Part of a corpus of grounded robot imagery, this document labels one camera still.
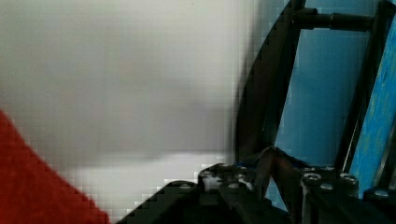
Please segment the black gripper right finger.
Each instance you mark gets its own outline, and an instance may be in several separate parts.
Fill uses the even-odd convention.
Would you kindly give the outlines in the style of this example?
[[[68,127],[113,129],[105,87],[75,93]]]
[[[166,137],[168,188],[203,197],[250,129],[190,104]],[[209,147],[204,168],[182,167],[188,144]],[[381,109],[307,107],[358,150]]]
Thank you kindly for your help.
[[[283,203],[290,214],[292,224],[302,223],[303,194],[300,186],[302,170],[311,166],[298,160],[278,147],[265,149],[264,158],[268,159],[269,176],[276,183]]]

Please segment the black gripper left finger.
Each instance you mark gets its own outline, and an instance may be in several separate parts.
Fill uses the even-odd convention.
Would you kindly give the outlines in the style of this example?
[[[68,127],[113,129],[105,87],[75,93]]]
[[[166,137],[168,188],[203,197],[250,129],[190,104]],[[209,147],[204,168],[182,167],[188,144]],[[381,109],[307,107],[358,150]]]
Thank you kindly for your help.
[[[246,167],[218,163],[198,174],[198,185],[205,194],[217,194],[220,204],[240,224],[262,224],[265,201],[255,190],[255,173]]]

